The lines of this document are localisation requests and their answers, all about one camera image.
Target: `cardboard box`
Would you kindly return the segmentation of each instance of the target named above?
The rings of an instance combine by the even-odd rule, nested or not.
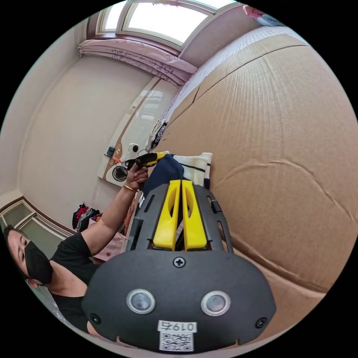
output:
[[[254,43],[205,78],[157,151],[212,152],[211,191],[235,252],[262,270],[277,313],[262,340],[303,319],[358,234],[358,126],[339,81],[288,35]]]

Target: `pink cloth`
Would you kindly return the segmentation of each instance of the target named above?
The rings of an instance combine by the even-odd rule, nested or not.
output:
[[[152,45],[121,38],[86,40],[79,46],[80,55],[110,57],[141,68],[180,88],[197,67]]]
[[[90,219],[90,222],[88,224],[88,227],[92,225],[96,225],[97,222]],[[116,233],[114,238],[109,242],[109,244],[97,255],[94,256],[94,258],[108,261],[111,257],[116,256],[118,254],[121,254],[123,251],[125,236],[120,234],[119,232]]]

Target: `printed number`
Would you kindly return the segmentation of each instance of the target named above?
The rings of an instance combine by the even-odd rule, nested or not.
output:
[[[160,320],[158,322],[158,331],[168,333],[196,333],[197,325],[195,322],[170,322]]]

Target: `white label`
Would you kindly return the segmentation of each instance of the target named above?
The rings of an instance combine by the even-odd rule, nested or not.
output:
[[[158,331],[164,333],[196,333],[196,322],[158,321]]]
[[[194,340],[192,333],[160,332],[159,350],[166,352],[193,352]]]

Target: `navy blue cloth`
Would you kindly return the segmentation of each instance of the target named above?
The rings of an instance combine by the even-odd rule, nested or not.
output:
[[[139,199],[136,213],[142,206],[150,191],[162,184],[169,184],[171,180],[182,180],[184,175],[183,166],[177,162],[173,155],[167,154],[155,166],[150,177],[143,187],[143,193]]]

